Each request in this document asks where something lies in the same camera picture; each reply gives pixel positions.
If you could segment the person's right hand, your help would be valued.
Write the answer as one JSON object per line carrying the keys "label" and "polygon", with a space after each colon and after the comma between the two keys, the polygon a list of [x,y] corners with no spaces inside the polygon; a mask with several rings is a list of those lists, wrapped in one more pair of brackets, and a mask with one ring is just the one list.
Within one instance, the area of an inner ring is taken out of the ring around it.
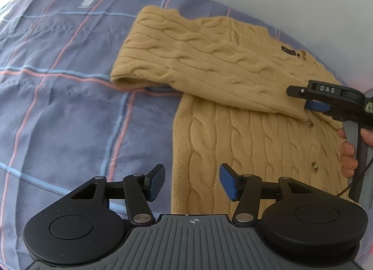
{"label": "person's right hand", "polygon": [[[362,139],[368,145],[373,144],[373,133],[371,130],[361,129],[360,131]],[[345,178],[351,178],[354,176],[355,170],[358,168],[358,161],[354,157],[355,148],[350,143],[344,142],[340,148],[341,156],[341,173]]]}

